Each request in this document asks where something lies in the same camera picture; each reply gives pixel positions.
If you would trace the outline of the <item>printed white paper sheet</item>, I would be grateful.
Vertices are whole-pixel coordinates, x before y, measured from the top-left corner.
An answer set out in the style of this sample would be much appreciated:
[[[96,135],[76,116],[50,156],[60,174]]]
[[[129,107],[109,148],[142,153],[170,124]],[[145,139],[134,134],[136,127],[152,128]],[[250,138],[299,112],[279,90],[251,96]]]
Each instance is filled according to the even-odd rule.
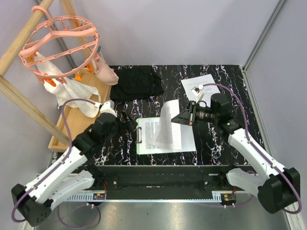
[[[160,118],[137,119],[137,154],[164,154],[195,151],[193,129],[170,123],[160,125]]]

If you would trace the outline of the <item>white paper stack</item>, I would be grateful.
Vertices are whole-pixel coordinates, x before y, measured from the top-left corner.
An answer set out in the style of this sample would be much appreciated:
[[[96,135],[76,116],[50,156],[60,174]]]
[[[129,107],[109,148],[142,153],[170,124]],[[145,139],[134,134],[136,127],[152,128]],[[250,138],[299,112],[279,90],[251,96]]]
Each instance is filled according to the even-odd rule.
[[[199,76],[199,77],[181,80],[181,83],[183,85],[183,88],[185,90],[185,93],[186,93],[188,100],[189,101],[196,101],[197,97],[192,92],[192,88],[198,87],[199,85],[215,83],[215,81],[213,80],[213,77],[212,77],[211,74],[207,74],[207,75],[202,75],[202,76]],[[211,96],[215,93],[220,93],[218,87],[215,86],[215,85],[206,86],[206,87],[202,88],[201,91],[203,92],[203,98],[201,100],[205,101],[208,107],[211,106]]]

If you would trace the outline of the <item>green clipboard folder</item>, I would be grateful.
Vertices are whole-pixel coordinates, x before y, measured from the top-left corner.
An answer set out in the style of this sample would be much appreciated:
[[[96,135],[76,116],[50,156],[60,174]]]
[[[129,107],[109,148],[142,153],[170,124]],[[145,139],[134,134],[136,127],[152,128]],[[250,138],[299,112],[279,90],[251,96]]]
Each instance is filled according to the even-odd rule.
[[[167,149],[161,149],[150,144],[155,131],[159,126],[159,118],[138,118],[136,129],[136,147],[138,155],[167,153]]]

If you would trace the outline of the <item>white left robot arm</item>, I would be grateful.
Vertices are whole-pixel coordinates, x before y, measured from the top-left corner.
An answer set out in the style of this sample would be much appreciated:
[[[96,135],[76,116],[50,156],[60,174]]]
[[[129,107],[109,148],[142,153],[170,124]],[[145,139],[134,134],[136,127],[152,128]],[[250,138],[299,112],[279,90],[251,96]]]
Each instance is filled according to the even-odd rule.
[[[32,227],[40,225],[52,210],[74,194],[85,189],[106,187],[105,174],[89,160],[97,154],[107,140],[136,130],[137,122],[125,111],[124,121],[116,115],[103,112],[82,133],[78,134],[68,149],[49,168],[26,185],[16,184],[12,189],[15,212]]]

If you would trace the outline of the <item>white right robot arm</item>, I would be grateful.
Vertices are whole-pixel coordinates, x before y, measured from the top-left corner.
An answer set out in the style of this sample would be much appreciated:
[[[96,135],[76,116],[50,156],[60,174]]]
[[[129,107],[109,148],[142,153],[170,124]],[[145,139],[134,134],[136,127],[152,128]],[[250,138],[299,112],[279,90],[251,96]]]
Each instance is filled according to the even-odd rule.
[[[232,186],[241,188],[257,197],[262,207],[274,214],[287,206],[300,202],[300,174],[295,168],[287,169],[270,156],[249,134],[247,125],[232,116],[232,104],[221,93],[211,96],[210,106],[202,107],[190,101],[188,107],[171,119],[173,123],[192,126],[209,122],[227,138],[250,163],[255,175],[233,168],[218,177],[218,185],[224,190]]]

